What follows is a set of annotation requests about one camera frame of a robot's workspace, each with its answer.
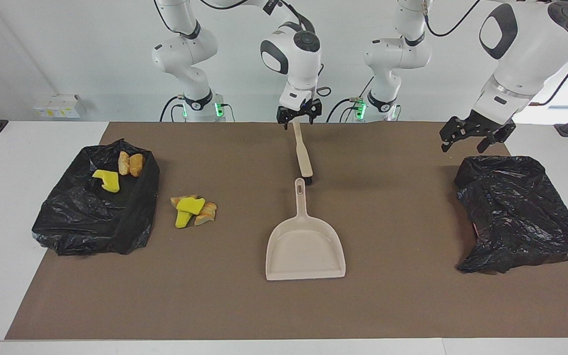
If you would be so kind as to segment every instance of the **brown tabletop mat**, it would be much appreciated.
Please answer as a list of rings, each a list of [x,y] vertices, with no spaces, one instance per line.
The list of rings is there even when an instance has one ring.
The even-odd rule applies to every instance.
[[[302,127],[315,172],[308,211],[338,232],[344,279],[265,279],[270,233],[295,214],[292,130],[111,123],[103,144],[125,138],[162,171],[148,246],[48,251],[6,338],[568,337],[568,262],[455,270],[474,236],[453,178],[479,139],[443,154],[437,123]],[[487,153],[508,155],[502,144]],[[192,193],[218,204],[216,221],[177,230],[169,198]]]

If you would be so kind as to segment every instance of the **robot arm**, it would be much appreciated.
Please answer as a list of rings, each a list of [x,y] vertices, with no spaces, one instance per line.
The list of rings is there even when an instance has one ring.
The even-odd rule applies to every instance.
[[[233,6],[238,0],[214,0],[221,6]],[[262,62],[269,69],[287,76],[280,97],[278,123],[286,124],[300,115],[311,123],[321,115],[321,102],[314,99],[321,67],[320,39],[313,24],[282,0],[248,0],[242,6],[257,6],[281,23],[262,41]]]
[[[365,63],[374,72],[367,100],[380,113],[374,115],[378,120],[388,115],[402,83],[393,70],[422,68],[431,59],[431,46],[424,32],[422,2],[428,8],[433,0],[397,0],[393,23],[401,37],[373,40],[365,52]]]
[[[465,120],[452,117],[442,128],[442,150],[467,137],[484,137],[478,151],[504,142],[512,117],[568,62],[568,1],[505,2],[483,23],[483,49],[498,67]]]
[[[156,0],[156,5],[165,25],[178,36],[153,49],[153,62],[180,80],[191,121],[216,121],[221,116],[216,94],[205,72],[193,67],[218,52],[216,38],[194,18],[190,0]]]

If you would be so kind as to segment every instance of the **dustpan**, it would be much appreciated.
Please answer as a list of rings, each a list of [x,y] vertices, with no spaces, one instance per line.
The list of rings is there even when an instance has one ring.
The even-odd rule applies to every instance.
[[[306,184],[295,180],[297,215],[280,223],[266,247],[266,279],[330,279],[345,276],[339,236],[326,222],[306,212]]]

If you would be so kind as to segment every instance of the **sponge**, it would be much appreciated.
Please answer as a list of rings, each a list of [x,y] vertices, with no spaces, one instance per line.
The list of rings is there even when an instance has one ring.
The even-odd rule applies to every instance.
[[[177,209],[180,212],[190,212],[193,215],[198,215],[205,206],[205,199],[199,198],[198,200],[193,197],[182,198],[178,204]]]
[[[187,223],[190,222],[190,218],[192,218],[192,216],[193,215],[190,212],[179,211],[177,214],[177,221],[175,222],[174,226],[176,228],[187,227]]]
[[[108,192],[120,191],[120,183],[116,171],[96,170],[93,178],[102,179],[102,188]]]

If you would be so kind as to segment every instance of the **table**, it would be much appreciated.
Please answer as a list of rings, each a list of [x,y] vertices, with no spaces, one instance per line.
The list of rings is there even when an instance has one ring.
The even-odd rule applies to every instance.
[[[87,353],[568,353],[568,339],[376,339],[345,341],[2,342],[45,249],[27,234],[38,207],[82,146],[97,144],[106,123],[13,122],[0,134],[0,354]],[[512,155],[538,159],[568,206],[568,140],[550,126],[519,126]],[[41,166],[39,171],[33,169]]]

